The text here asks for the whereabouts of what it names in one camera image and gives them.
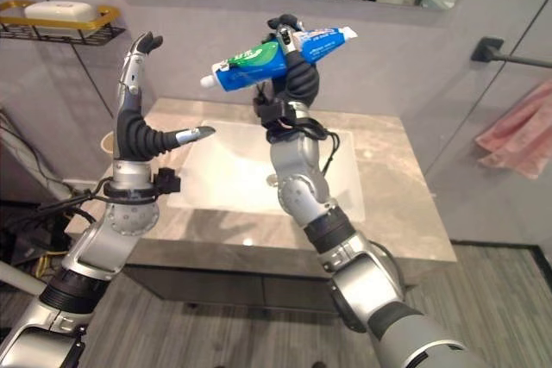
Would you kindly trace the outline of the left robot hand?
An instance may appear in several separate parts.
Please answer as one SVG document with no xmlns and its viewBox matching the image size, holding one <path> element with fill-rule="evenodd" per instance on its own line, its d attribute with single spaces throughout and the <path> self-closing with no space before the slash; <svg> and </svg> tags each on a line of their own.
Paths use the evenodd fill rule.
<svg viewBox="0 0 552 368">
<path fill-rule="evenodd" d="M 148 162 L 216 132 L 211 126 L 163 132 L 146 123 L 142 114 L 141 87 L 145 59 L 162 43 L 162 36 L 146 32 L 133 42 L 124 58 L 117 84 L 117 110 L 113 128 L 113 156 L 117 160 Z"/>
</svg>

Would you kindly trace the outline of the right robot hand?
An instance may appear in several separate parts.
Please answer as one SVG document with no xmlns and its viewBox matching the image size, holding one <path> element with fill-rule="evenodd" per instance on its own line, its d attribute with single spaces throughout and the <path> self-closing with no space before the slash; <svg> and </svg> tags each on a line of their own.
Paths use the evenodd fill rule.
<svg viewBox="0 0 552 368">
<path fill-rule="evenodd" d="M 262 41 L 277 41 L 285 58 L 285 74 L 272 78 L 272 94 L 267 96 L 258 89 L 253 100 L 254 113 L 259 117 L 291 114 L 297 107 L 308 109 L 319 91 L 320 77 L 314 64 L 308 63 L 292 36 L 303 29 L 302 22 L 294 15 L 283 14 L 267 21 L 272 32 Z"/>
</svg>

